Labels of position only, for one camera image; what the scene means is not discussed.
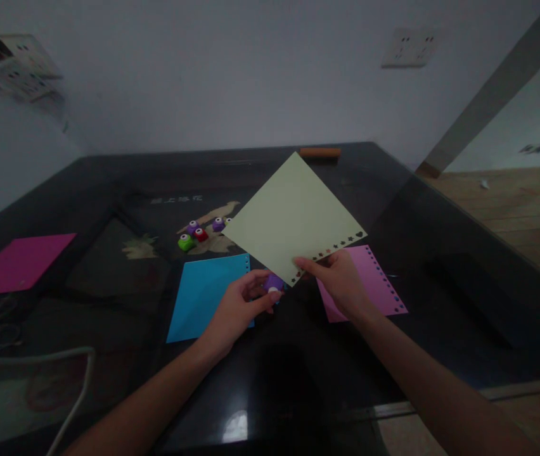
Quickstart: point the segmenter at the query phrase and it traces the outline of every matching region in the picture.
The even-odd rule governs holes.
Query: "finger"
[[[334,252],[332,255],[330,255],[330,257],[327,259],[329,266],[333,265],[337,260],[339,260],[344,254],[344,252],[345,250],[338,250],[337,252]]]
[[[270,271],[262,269],[253,269],[250,272],[247,272],[240,279],[236,281],[237,284],[241,286],[247,286],[252,282],[255,282],[256,279],[261,279],[270,275]]]
[[[253,302],[250,302],[249,305],[251,306],[251,310],[254,313],[253,316],[255,317],[256,315],[261,314],[263,311],[272,308],[274,303],[277,302],[280,298],[281,292],[273,291],[265,296],[262,296],[261,298],[257,298]]]
[[[249,290],[251,290],[253,288],[257,288],[259,286],[262,286],[266,280],[268,280],[267,277],[260,277],[258,279],[255,279],[253,282],[251,282],[249,285],[247,285],[247,288]]]
[[[264,296],[266,294],[267,293],[265,289],[261,287],[256,287],[249,290],[249,292],[247,293],[246,299],[253,300],[255,298],[259,298],[260,296]]]
[[[328,268],[318,265],[307,258],[298,257],[295,259],[295,264],[304,269],[306,272],[310,272],[314,277],[318,277],[322,281],[328,277]]]

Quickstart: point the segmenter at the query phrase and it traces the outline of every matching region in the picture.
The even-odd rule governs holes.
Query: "wall socket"
[[[33,35],[0,35],[13,56],[29,72],[43,79],[59,79],[61,73]]]
[[[48,82],[14,57],[0,62],[0,85],[26,101],[35,101],[54,91]]]
[[[424,67],[435,53],[440,35],[437,28],[396,28],[382,68]]]

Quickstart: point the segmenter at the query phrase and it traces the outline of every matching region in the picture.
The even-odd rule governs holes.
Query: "magenta paper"
[[[0,252],[0,293],[31,288],[74,237],[75,233],[14,239]]]
[[[365,291],[371,302],[384,315],[406,314],[408,312],[405,304],[392,287],[390,281],[384,274],[384,271],[378,264],[378,260],[371,251],[369,246],[346,247],[345,250],[350,253],[354,265],[357,267],[359,277],[363,282]],[[323,304],[329,323],[337,323],[348,321],[342,313],[337,309],[333,299],[327,293],[327,290],[319,279],[316,280],[321,290]]]

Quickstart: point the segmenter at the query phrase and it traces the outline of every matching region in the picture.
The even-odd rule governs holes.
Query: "white cable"
[[[61,439],[63,438],[63,435],[65,434],[65,431],[67,430],[67,426],[69,426],[70,422],[72,421],[76,412],[78,411],[78,407],[80,407],[80,404],[82,403],[82,401],[84,400],[84,397],[86,396],[86,392],[88,391],[88,387],[91,384],[91,379],[93,377],[94,348],[85,346],[85,347],[72,348],[71,350],[59,351],[57,353],[52,353],[50,355],[41,355],[41,356],[36,356],[36,357],[0,358],[0,367],[9,367],[9,366],[24,366],[24,365],[31,365],[31,364],[41,364],[45,362],[58,361],[65,358],[71,358],[78,355],[86,355],[86,371],[84,373],[84,384],[82,385],[82,391],[80,392],[80,396],[78,396],[78,399],[75,401],[75,404],[72,407],[71,411],[67,415],[67,418],[65,418],[65,421],[63,421],[63,425],[61,426],[61,429],[59,429],[59,432],[55,436],[55,440],[53,441],[53,444],[50,446],[48,453],[46,453],[46,456],[52,456],[52,454],[54,454],[56,447],[59,445],[59,442],[61,441]]]

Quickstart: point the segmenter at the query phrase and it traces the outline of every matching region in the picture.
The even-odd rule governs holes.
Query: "wooden floor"
[[[540,394],[495,404],[540,448]],[[447,454],[418,415],[384,419],[378,422],[378,427],[391,456]]]
[[[438,179],[419,175],[540,268],[540,168],[454,173]],[[482,188],[482,179],[489,189]],[[540,448],[540,394],[496,404]],[[417,415],[378,425],[392,456],[446,454]]]
[[[422,177],[540,268],[540,168]]]

